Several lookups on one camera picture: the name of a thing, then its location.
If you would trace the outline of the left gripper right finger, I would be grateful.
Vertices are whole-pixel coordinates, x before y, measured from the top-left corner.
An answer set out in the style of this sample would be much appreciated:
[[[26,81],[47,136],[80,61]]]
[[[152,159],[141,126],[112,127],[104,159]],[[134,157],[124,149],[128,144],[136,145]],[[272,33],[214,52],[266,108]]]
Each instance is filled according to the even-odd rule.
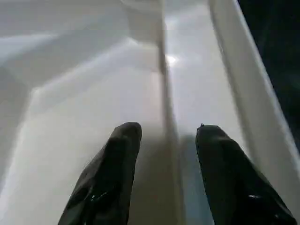
[[[266,177],[219,126],[201,124],[195,146],[216,225],[297,224]]]

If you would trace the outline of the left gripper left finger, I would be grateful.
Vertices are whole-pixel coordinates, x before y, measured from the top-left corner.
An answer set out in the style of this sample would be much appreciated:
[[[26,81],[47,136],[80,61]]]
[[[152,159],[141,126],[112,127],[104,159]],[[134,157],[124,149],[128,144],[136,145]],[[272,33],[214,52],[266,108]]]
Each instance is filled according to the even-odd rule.
[[[137,122],[117,126],[81,173],[60,225],[126,225],[142,139]]]

